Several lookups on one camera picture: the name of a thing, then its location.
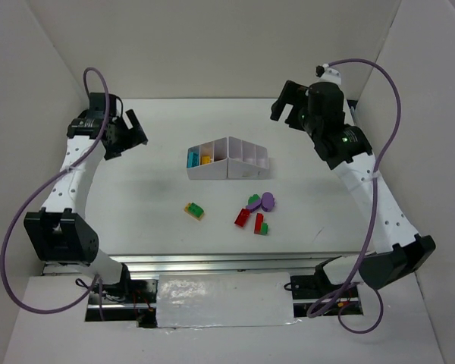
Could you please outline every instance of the lego brick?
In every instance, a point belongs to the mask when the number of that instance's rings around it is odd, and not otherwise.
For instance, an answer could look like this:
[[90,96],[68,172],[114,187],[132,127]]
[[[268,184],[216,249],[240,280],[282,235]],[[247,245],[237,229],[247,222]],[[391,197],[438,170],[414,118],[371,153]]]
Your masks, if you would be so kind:
[[185,206],[184,211],[197,220],[200,220],[204,216],[204,210],[202,207],[193,202],[188,203],[187,206]]
[[257,209],[259,209],[261,207],[261,200],[258,199],[256,200],[255,202],[249,204],[246,206],[246,210],[249,210],[249,212],[254,212],[256,211]]
[[200,164],[201,165],[207,165],[211,162],[211,157],[209,157],[208,155],[204,155],[201,159],[200,159]]
[[275,198],[270,192],[263,193],[261,198],[261,208],[264,212],[270,212],[275,207]]
[[255,201],[258,201],[260,199],[259,195],[252,195],[249,199],[248,199],[248,205],[251,205],[253,202]]
[[189,152],[187,157],[187,168],[197,167],[199,165],[199,155],[195,152]]
[[256,222],[255,222],[255,234],[261,233],[261,227],[263,224],[263,214],[256,214]]
[[244,225],[248,221],[249,218],[249,210],[241,209],[240,214],[237,216],[236,221],[234,222],[240,228],[244,228]]
[[261,231],[259,233],[260,233],[260,235],[266,235],[268,233],[268,224],[263,222],[261,224]]

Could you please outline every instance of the green block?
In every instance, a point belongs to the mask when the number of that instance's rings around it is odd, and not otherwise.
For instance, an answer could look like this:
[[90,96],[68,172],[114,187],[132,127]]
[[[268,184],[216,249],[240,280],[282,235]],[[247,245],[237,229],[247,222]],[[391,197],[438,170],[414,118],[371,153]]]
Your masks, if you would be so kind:
[[251,205],[253,202],[258,201],[259,198],[260,198],[260,197],[259,197],[258,195],[252,195],[252,196],[248,199],[248,205]]
[[259,232],[261,235],[266,235],[268,233],[268,224],[263,222],[261,224],[261,231]]
[[189,206],[189,213],[196,218],[200,218],[204,213],[204,210],[202,207],[192,202]]

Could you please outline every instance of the red block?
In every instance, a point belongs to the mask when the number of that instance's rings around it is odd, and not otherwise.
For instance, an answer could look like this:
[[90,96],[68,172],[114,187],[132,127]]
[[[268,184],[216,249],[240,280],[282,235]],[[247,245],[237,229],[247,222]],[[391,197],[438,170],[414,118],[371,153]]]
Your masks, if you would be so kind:
[[256,214],[256,222],[255,222],[255,234],[261,233],[261,225],[263,224],[263,214]]
[[240,228],[243,228],[244,225],[246,224],[246,221],[248,221],[249,214],[250,214],[249,210],[241,209],[240,214],[237,216],[236,221],[234,223]]

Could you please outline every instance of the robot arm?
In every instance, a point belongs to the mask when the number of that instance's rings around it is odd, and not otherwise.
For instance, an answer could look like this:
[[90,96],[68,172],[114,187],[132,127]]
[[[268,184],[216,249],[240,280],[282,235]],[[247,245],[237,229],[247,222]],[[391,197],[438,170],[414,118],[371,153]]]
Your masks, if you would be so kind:
[[121,155],[125,150],[147,143],[133,110],[126,112],[132,127],[117,115],[115,95],[110,95],[109,122],[89,157],[78,167],[70,167],[94,143],[105,116],[105,94],[90,93],[89,109],[74,119],[67,129],[67,151],[61,170],[70,169],[54,185],[38,212],[28,212],[24,226],[39,259],[73,265],[91,278],[100,275],[108,294],[122,297],[131,289],[127,266],[99,249],[98,234],[85,221],[86,200],[100,161]]
[[[407,220],[380,175],[373,176],[375,156],[364,133],[344,123],[344,94],[340,74],[317,67],[321,82],[307,87],[287,81],[271,107],[271,119],[278,121],[286,104],[293,108],[285,121],[289,127],[308,133],[315,151],[342,180],[369,221],[372,210],[372,178],[378,178],[378,209],[372,242],[375,252],[367,254],[353,282],[364,281],[378,290],[414,272],[435,250],[430,236],[421,237]],[[322,263],[315,270],[319,281],[342,284],[356,256]]]

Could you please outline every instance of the white organizer tray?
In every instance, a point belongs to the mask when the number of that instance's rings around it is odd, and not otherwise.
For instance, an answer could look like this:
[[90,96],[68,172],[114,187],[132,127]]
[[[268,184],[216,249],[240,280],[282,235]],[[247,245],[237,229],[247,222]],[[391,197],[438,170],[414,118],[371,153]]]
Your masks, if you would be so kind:
[[[190,152],[199,155],[199,165],[187,169],[187,175],[191,180],[268,178],[268,151],[264,146],[230,136],[190,147],[187,150],[187,158]],[[207,155],[211,162],[201,165],[202,157]]]

